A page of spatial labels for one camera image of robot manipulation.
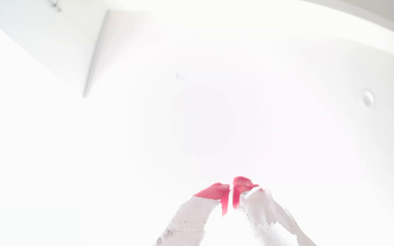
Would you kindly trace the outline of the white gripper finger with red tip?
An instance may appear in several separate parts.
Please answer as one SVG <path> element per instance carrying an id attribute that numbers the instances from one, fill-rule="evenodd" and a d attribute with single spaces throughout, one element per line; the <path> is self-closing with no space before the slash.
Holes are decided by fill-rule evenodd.
<path id="1" fill-rule="evenodd" d="M 233 179 L 233 208 L 245 216 L 260 246 L 316 246 L 270 190 L 247 177 Z"/>
<path id="2" fill-rule="evenodd" d="M 216 182 L 195 193 L 180 205 L 156 246 L 199 246 L 205 237 L 205 226 L 218 207 L 227 214 L 230 185 Z"/>

